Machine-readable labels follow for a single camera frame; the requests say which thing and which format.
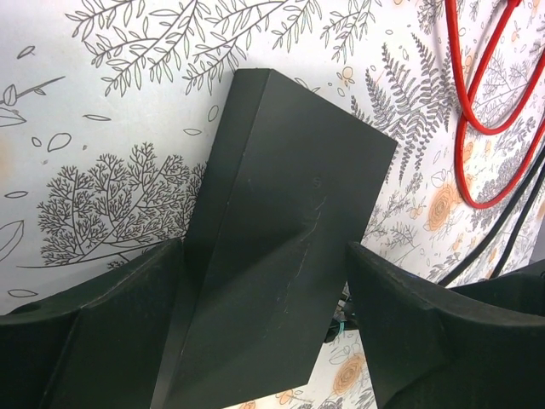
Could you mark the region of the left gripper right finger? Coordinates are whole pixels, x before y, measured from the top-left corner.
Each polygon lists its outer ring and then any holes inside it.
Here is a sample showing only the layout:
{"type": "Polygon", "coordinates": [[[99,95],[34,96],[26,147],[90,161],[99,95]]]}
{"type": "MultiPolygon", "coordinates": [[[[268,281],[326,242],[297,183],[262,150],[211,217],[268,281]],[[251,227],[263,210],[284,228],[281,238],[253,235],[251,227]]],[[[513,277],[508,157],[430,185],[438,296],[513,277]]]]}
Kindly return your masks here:
{"type": "Polygon", "coordinates": [[[347,276],[378,407],[543,407],[544,315],[465,297],[356,243],[347,276]]]}

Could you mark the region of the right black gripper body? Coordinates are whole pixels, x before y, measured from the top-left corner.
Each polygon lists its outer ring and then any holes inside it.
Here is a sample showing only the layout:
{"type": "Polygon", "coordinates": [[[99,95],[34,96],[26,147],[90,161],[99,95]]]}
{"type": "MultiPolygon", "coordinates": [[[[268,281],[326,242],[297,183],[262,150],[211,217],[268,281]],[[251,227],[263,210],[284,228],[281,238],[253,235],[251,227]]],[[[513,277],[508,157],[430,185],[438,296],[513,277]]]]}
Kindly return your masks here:
{"type": "Polygon", "coordinates": [[[452,291],[523,314],[544,315],[544,261],[534,262],[495,279],[452,287],[452,291]]]}

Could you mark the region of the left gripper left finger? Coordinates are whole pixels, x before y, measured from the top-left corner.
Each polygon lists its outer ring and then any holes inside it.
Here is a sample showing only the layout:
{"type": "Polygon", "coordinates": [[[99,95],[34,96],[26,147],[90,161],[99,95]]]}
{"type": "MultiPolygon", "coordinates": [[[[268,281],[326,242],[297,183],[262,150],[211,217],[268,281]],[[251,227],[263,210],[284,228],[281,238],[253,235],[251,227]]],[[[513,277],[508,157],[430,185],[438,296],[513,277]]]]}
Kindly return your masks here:
{"type": "Polygon", "coordinates": [[[3,408],[148,408],[181,277],[168,240],[1,318],[3,408]]]}

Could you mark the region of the black network switch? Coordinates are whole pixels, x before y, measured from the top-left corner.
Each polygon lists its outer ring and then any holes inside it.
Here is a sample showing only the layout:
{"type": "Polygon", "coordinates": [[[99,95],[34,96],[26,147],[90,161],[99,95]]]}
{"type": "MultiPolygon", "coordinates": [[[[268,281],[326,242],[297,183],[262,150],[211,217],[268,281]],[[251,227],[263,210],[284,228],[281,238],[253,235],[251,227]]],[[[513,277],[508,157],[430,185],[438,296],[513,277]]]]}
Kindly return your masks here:
{"type": "Polygon", "coordinates": [[[235,72],[183,243],[155,408],[306,384],[396,143],[273,69],[235,72]]]}

